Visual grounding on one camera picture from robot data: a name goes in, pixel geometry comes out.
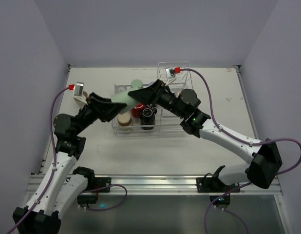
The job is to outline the light green cup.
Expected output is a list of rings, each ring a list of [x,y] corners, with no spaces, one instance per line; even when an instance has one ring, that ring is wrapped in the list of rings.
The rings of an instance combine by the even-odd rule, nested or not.
[[[127,105],[123,110],[120,111],[120,114],[124,114],[130,111],[131,109],[133,109],[139,104],[138,101],[136,101],[135,99],[133,99],[128,95],[130,91],[135,91],[135,90],[136,90],[135,88],[130,88],[121,93],[115,94],[111,97],[111,101],[113,103],[125,103]]]

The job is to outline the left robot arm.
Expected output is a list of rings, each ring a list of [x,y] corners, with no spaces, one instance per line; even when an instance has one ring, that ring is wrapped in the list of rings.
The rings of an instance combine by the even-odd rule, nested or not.
[[[50,118],[53,162],[25,207],[15,209],[13,230],[20,234],[56,234],[64,214],[80,194],[109,190],[113,186],[97,185],[92,169],[78,167],[72,175],[70,171],[85,146],[86,139],[79,137],[79,133],[98,119],[111,121],[125,107],[125,101],[115,102],[91,93],[76,116],[59,114]]]

